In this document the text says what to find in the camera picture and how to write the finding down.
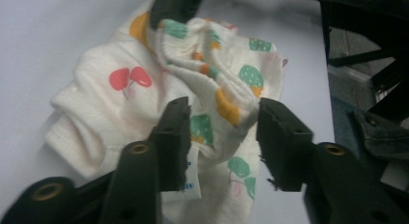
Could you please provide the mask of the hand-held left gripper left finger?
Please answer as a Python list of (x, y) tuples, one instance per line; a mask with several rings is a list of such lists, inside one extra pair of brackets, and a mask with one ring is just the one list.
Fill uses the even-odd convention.
[(189, 125), (188, 98), (176, 98), (146, 140), (123, 148), (99, 224), (162, 224), (161, 193), (185, 187)]

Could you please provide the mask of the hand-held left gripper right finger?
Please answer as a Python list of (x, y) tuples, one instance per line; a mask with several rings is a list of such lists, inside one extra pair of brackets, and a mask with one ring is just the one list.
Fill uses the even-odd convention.
[(268, 181), (305, 192), (312, 224), (406, 224), (406, 213), (346, 147), (313, 142), (314, 134), (284, 104), (259, 101), (257, 141)]

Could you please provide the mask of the white fruit-print baby garment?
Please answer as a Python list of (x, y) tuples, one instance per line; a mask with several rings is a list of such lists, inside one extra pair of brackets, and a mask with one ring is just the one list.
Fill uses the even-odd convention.
[(271, 42), (194, 18), (148, 26), (137, 12), (84, 53), (53, 100), (61, 116), (47, 143), (83, 177), (112, 171), (123, 146), (145, 139), (166, 105), (188, 98), (187, 184), (162, 196), (173, 224), (247, 224), (256, 195), (261, 98), (278, 98), (286, 59)]

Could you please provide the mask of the dark cloth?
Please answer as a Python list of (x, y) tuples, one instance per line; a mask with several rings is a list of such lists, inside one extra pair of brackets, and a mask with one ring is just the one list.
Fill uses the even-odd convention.
[(374, 158), (409, 162), (409, 130), (377, 114), (350, 113), (358, 149)]

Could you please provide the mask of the white table sheet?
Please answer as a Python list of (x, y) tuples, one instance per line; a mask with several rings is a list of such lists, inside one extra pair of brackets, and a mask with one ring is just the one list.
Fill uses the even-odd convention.
[[(33, 182), (84, 179), (43, 137), (57, 116), (51, 98), (73, 78), (83, 52), (105, 43), (147, 0), (0, 0), (0, 219)], [(321, 8), (316, 0), (204, 0), (198, 13), (276, 44), (287, 57), (281, 101), (334, 141)]]

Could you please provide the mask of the black metal stand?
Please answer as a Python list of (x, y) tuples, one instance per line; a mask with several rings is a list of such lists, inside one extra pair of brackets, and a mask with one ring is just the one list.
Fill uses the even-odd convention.
[(335, 67), (392, 58), (372, 78), (376, 90), (391, 91), (370, 112), (393, 122), (409, 118), (409, 0), (317, 0), (321, 6), (325, 49), (331, 49), (335, 27), (360, 34), (380, 48), (343, 58), (329, 58)]

